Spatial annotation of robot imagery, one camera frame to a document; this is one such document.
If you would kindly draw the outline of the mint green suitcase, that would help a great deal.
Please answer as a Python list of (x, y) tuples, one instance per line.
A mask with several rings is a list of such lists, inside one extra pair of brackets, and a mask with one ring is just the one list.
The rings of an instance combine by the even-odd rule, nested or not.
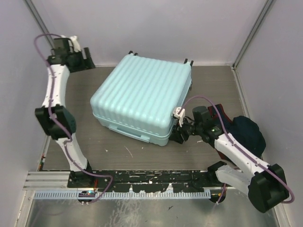
[(157, 60), (129, 52), (90, 99), (94, 117), (124, 136), (165, 146), (192, 86), (193, 62)]

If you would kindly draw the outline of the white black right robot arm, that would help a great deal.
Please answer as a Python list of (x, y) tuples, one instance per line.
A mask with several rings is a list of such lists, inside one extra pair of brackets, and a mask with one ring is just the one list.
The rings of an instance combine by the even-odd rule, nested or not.
[(209, 166), (207, 179), (212, 186), (223, 183), (236, 188), (247, 195), (251, 204), (261, 213), (293, 199), (281, 166), (270, 165), (249, 152), (225, 129), (220, 116), (219, 122), (212, 118), (207, 107), (198, 106), (192, 112), (194, 118), (189, 119), (184, 108), (176, 107), (173, 110), (172, 117), (176, 124), (169, 139), (182, 144), (189, 136), (200, 136), (203, 142), (238, 167), (236, 170), (223, 161)]

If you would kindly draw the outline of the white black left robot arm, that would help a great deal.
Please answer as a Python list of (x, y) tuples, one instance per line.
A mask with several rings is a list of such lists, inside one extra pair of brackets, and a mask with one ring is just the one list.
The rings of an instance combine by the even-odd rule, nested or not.
[(77, 36), (54, 35), (53, 48), (43, 58), (48, 82), (44, 101), (35, 109), (35, 116), (43, 131), (54, 140), (65, 154), (69, 167), (69, 187), (92, 187), (95, 176), (76, 138), (75, 117), (66, 108), (67, 81), (71, 73), (93, 69), (89, 49), (81, 48)]

